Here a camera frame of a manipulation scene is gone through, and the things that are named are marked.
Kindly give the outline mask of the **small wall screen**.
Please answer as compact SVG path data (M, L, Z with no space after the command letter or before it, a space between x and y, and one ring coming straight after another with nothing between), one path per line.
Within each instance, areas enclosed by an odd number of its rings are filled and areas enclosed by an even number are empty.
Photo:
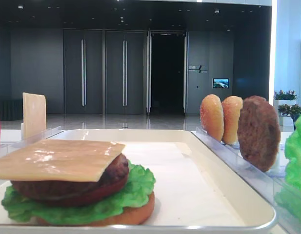
M228 78L214 78L212 87L228 89L229 88L229 79Z

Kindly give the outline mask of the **left sesame bun slice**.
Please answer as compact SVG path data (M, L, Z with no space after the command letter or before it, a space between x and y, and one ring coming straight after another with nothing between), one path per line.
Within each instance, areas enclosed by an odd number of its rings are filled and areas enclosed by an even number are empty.
M202 128L212 138L221 142L224 133L223 107L215 94L207 95L201 102L200 118Z

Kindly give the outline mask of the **middle double door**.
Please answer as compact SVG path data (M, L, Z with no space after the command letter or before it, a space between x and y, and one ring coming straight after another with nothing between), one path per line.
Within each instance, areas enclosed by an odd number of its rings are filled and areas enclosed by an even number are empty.
M106 33L106 113L143 113L143 51L141 32Z

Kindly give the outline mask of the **flower planter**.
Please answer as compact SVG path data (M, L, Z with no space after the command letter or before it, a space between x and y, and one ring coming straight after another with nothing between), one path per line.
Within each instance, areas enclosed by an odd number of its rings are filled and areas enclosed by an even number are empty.
M294 126L295 121L301 114L301 106L283 104L278 107L281 126Z
M297 103L297 95L294 90L274 92L274 107L278 111L281 105L295 105Z

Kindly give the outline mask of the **green lettuce leaf on burger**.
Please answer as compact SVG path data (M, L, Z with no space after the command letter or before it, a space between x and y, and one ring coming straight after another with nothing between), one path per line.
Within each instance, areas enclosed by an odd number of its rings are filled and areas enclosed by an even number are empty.
M156 180L149 169L129 163L128 181L123 189L99 202L80 207L46 205L20 195L8 186L1 205L8 217L17 222L28 222L38 217L51 225L87 225L124 213L125 208L140 208L149 200Z

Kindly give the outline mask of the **right clear acrylic rack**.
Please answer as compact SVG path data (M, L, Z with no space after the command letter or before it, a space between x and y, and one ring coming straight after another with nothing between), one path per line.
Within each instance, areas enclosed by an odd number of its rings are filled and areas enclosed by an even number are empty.
M193 133L254 190L274 205L283 231L288 234L301 234L301 192L285 182L285 168L289 160L285 158L284 149L290 132L281 133L276 161L267 172L260 171L244 160L238 143L219 143L201 127L197 127Z

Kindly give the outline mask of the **yellow cheese slice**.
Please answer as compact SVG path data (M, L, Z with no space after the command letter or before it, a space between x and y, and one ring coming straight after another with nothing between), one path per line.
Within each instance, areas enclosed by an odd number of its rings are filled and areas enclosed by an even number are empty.
M23 137L38 135L46 129L46 98L44 95L22 93Z
M0 158L0 179L97 182L124 144L46 139Z

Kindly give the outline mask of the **double door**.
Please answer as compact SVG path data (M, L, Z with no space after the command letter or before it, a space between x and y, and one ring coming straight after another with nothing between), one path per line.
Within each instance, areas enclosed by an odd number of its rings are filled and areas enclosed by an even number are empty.
M102 32L64 31L65 110L102 114Z
M141 32L106 33L106 113L143 113L143 51Z

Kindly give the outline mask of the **left clear acrylic rack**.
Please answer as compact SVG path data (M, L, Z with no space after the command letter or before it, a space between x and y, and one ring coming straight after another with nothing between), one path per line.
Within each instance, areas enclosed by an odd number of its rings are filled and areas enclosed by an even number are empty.
M28 139L24 139L12 144L7 144L5 146L0 146L0 158L6 156L9 153L12 153L16 150L25 148L27 146L30 146L36 142L39 142L41 140L49 139L55 135L58 135L59 133L63 132L63 129L59 126L56 128L50 128L42 131L41 133L32 136Z

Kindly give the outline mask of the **bottom bun slice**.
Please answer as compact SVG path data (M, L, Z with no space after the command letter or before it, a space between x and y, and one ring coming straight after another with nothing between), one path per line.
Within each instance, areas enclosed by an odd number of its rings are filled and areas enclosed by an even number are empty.
M154 207L154 192L122 189L89 205L77 207L46 205L33 212L33 215L39 224L51 226L139 225L151 216Z

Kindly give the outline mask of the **sesame bun slice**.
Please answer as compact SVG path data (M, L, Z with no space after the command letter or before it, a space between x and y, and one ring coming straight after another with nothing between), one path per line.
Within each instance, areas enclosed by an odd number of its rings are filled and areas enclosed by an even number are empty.
M233 145L238 141L237 131L242 104L242 98L238 96L229 96L222 102L224 114L224 133L222 141L225 144Z
M202 128L212 138L221 142L224 133L223 107L215 94L207 95L201 102L200 118Z

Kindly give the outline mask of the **upper flower planter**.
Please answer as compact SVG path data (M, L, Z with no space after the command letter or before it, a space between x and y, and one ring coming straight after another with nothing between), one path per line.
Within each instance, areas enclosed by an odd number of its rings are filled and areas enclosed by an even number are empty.
M294 90L274 92L274 107L278 111L281 105L295 105L297 103L297 95Z

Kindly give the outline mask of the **lower flower planter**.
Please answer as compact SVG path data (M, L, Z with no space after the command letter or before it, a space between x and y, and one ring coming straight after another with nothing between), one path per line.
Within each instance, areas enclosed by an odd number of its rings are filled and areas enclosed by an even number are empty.
M294 126L295 121L301 114L301 106L283 104L278 107L281 126Z

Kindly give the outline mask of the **right sesame bun slice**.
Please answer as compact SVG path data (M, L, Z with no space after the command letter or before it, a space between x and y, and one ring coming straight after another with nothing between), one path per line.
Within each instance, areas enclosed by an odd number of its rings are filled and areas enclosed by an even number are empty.
M237 131L242 104L242 98L238 96L229 96L222 102L224 114L224 133L222 141L225 144L233 145L238 141Z

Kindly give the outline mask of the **standing green lettuce leaf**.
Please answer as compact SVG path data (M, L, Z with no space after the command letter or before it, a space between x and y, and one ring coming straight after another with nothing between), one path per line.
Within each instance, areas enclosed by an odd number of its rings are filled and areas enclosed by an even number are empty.
M285 182L301 192L301 115L295 121L295 131L285 142L284 154L289 160L285 168ZM275 201L301 221L301 198L283 188Z

